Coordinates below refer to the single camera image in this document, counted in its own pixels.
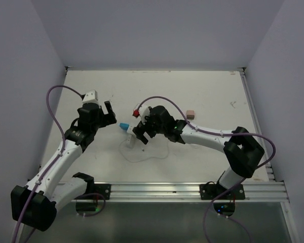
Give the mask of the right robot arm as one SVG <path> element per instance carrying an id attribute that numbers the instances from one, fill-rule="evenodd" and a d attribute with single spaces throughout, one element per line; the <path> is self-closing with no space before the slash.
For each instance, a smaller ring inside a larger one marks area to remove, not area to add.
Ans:
<path id="1" fill-rule="evenodd" d="M 218 179 L 215 192 L 223 199 L 233 194 L 236 183 L 252 178 L 264 155 L 263 147 L 243 127 L 207 131 L 184 119 L 174 119 L 161 105 L 135 108 L 133 116 L 140 122 L 132 131 L 143 144 L 148 143 L 145 134 L 150 138 L 162 134 L 173 143 L 201 145 L 222 152 L 230 167 Z"/>

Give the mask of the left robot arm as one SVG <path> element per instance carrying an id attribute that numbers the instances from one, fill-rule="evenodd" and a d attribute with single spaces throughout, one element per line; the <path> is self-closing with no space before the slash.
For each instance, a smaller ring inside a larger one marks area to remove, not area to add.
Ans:
<path id="1" fill-rule="evenodd" d="M 69 201 L 83 197 L 95 198 L 94 178 L 76 173 L 56 190 L 70 166 L 94 141 L 100 128 L 117 122 L 111 103 L 106 101 L 107 113 L 97 103 L 85 103 L 78 109 L 79 117 L 64 133 L 58 149 L 46 165 L 25 186 L 15 186 L 11 192 L 12 217 L 40 231 L 46 231 L 54 222 L 57 212 Z"/>

